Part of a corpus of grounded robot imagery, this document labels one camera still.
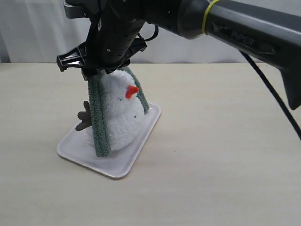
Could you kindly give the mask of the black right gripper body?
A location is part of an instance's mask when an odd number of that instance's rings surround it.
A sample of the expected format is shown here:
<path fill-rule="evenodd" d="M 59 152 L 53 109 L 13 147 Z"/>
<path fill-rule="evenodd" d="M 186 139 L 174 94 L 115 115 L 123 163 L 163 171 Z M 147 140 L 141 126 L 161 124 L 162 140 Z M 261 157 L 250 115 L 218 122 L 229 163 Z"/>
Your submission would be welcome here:
<path fill-rule="evenodd" d="M 82 69 L 86 80 L 99 71 L 111 73 L 128 66 L 130 58 L 147 47 L 140 35 L 145 24 L 140 0 L 100 0 L 98 6 L 86 39 Z"/>

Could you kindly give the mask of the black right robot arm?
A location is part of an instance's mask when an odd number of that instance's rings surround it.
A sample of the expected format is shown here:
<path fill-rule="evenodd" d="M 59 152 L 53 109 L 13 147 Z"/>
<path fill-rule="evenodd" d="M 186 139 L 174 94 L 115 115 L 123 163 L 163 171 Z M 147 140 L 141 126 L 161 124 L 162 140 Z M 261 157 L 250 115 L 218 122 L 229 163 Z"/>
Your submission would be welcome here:
<path fill-rule="evenodd" d="M 87 55 L 116 68 L 145 23 L 192 40 L 212 36 L 275 68 L 291 109 L 301 105 L 301 18 L 233 0 L 108 0 L 91 24 Z"/>

